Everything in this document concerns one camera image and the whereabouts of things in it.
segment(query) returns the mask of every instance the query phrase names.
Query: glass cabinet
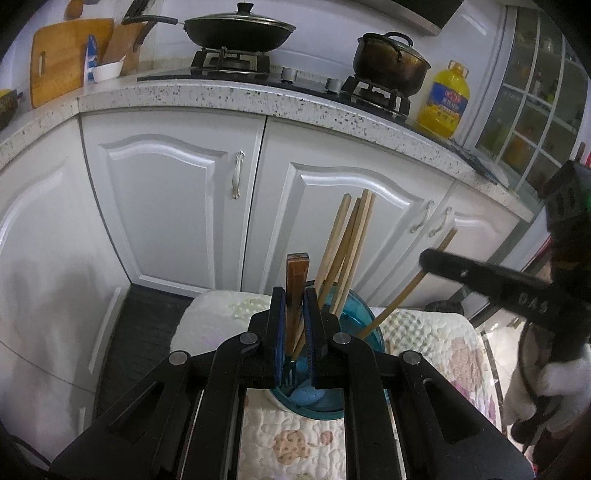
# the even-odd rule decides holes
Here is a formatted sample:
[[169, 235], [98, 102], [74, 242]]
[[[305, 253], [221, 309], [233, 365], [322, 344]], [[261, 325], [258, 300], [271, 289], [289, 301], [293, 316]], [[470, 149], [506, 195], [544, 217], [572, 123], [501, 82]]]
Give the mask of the glass cabinet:
[[476, 148], [506, 172], [534, 213], [547, 180], [571, 157], [588, 77], [546, 14], [519, 8], [511, 54]]

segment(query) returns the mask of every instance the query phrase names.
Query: wooden cutting board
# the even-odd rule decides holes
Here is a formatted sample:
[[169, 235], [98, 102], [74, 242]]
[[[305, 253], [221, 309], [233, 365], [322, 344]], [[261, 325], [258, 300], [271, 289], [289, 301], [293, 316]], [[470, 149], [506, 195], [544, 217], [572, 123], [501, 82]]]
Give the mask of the wooden cutting board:
[[31, 49], [31, 104], [36, 108], [83, 84], [88, 35], [101, 60], [113, 34], [112, 18], [70, 20], [40, 28]]

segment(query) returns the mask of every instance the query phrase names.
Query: wooden chopstick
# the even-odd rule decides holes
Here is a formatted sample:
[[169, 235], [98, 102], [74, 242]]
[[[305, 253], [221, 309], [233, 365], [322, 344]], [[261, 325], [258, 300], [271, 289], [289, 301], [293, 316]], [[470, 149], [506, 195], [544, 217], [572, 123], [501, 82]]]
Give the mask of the wooden chopstick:
[[347, 218], [347, 213], [349, 213], [350, 205], [351, 195], [349, 193], [345, 193], [343, 195], [343, 199], [340, 202], [339, 210], [337, 211], [335, 222], [333, 224], [332, 230], [330, 231], [329, 240], [326, 244], [326, 248], [324, 249], [324, 255], [322, 255], [322, 261], [320, 262], [318, 272], [316, 273], [316, 279], [314, 280], [314, 289], [316, 290], [317, 295], [320, 293], [320, 287], [322, 286], [322, 283], [326, 278], [326, 274], [329, 271], [330, 265], [335, 258], [340, 234], [343, 231], [343, 226], [345, 225], [345, 219]]
[[363, 250], [363, 243], [365, 242], [365, 237], [368, 232], [369, 221], [371, 219], [371, 214], [374, 211], [374, 201], [375, 201], [375, 193], [371, 193], [369, 195], [369, 207], [367, 214], [365, 216], [365, 220], [363, 222], [363, 228], [361, 231], [361, 238], [359, 239], [359, 245], [355, 250], [355, 256], [353, 258], [353, 265], [351, 266], [351, 271], [349, 276], [347, 277], [345, 288], [343, 289], [343, 295], [341, 296], [339, 303], [337, 305], [337, 309], [335, 311], [335, 315], [337, 318], [340, 318], [340, 315], [343, 313], [343, 309], [345, 308], [345, 304], [347, 302], [347, 297], [349, 296], [349, 290], [351, 289], [351, 284], [353, 283], [353, 278], [355, 277], [355, 272], [357, 270], [357, 265], [359, 264], [359, 257], [361, 257], [361, 252]]
[[[357, 212], [359, 211], [359, 204], [361, 203], [360, 199], [355, 200], [355, 205], [353, 205], [353, 210], [351, 210], [351, 215], [349, 216], [349, 221], [347, 222], [347, 227], [345, 228], [345, 233], [343, 233], [342, 238], [340, 239], [339, 248], [336, 251], [335, 258], [332, 261], [332, 265], [330, 266], [330, 270], [322, 287], [320, 289], [320, 293], [318, 294], [318, 305], [320, 308], [324, 306], [324, 301], [328, 296], [330, 289], [335, 281], [337, 274], [339, 273], [340, 267], [345, 259], [345, 254], [347, 248], [349, 247], [349, 242], [351, 239], [351, 233], [353, 232], [353, 226], [355, 224], [355, 218], [357, 217]], [[298, 335], [296, 335], [297, 342], [295, 343], [295, 348], [292, 353], [292, 358], [297, 359], [300, 356], [304, 345], [306, 344], [306, 335], [304, 334], [304, 322], [298, 327]]]
[[330, 270], [322, 288], [320, 289], [320, 293], [318, 295], [318, 305], [320, 308], [324, 306], [324, 301], [328, 296], [330, 289], [335, 282], [335, 278], [341, 265], [343, 264], [343, 260], [345, 259], [345, 255], [349, 248], [349, 242], [351, 240], [351, 234], [353, 233], [353, 226], [355, 225], [355, 219], [357, 218], [357, 212], [359, 211], [359, 204], [361, 203], [360, 199], [355, 200], [355, 205], [353, 210], [351, 211], [351, 215], [349, 216], [349, 221], [347, 223], [347, 228], [345, 229], [345, 233], [343, 233], [343, 238], [340, 239], [339, 249], [336, 251], [335, 259], [330, 266]]
[[[447, 246], [452, 241], [454, 235], [456, 234], [457, 230], [452, 228], [451, 231], [446, 235], [443, 239], [443, 242], [437, 247], [440, 252], [443, 252]], [[377, 318], [367, 325], [361, 332], [359, 332], [356, 336], [358, 338], [364, 339], [367, 337], [373, 330], [375, 330], [379, 325], [390, 316], [390, 314], [398, 308], [398, 306], [404, 302], [404, 299], [408, 297], [408, 295], [416, 288], [416, 286], [421, 282], [421, 280], [425, 277], [426, 273], [421, 270], [417, 273], [414, 278], [410, 281], [410, 283], [404, 287], [403, 291], [392, 301], [390, 305], [388, 305], [382, 313], [380, 313]]]
[[351, 268], [353, 267], [353, 262], [355, 260], [355, 253], [359, 247], [359, 241], [361, 240], [363, 227], [365, 226], [365, 220], [367, 218], [371, 196], [372, 194], [368, 189], [364, 189], [363, 193], [361, 194], [359, 212], [357, 214], [357, 217], [355, 218], [353, 232], [351, 233], [351, 241], [349, 242], [349, 247], [347, 249], [347, 253], [345, 254], [345, 259], [343, 261], [343, 266], [341, 267], [339, 282], [336, 291], [332, 297], [332, 302], [330, 304], [329, 309], [330, 313], [336, 314], [337, 308], [339, 306], [339, 303], [341, 302], [342, 297], [345, 296], [346, 299], [346, 295], [348, 294], [348, 291], [345, 291], [345, 287], [347, 285], [348, 278], [351, 274]]

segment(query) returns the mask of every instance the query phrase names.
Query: yellow bottle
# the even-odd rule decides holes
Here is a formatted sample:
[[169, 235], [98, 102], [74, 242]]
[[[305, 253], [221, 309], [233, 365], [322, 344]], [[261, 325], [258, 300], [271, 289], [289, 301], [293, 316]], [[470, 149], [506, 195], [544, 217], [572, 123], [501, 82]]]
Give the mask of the yellow bottle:
[[468, 72], [464, 65], [452, 60], [447, 70], [435, 75], [429, 99], [418, 114], [419, 125], [444, 138], [453, 135], [470, 98]]

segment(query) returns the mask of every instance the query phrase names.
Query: blue gripper pad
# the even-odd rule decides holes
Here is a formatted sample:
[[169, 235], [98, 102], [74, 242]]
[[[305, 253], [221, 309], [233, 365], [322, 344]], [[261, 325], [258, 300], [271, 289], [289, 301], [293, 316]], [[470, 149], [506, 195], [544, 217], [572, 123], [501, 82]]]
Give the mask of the blue gripper pad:
[[316, 380], [316, 365], [328, 353], [318, 298], [313, 287], [304, 290], [304, 327], [306, 331], [306, 357], [312, 385]]
[[285, 362], [285, 290], [273, 288], [271, 306], [269, 307], [268, 327], [276, 326], [275, 333], [275, 382], [281, 385], [283, 363]]

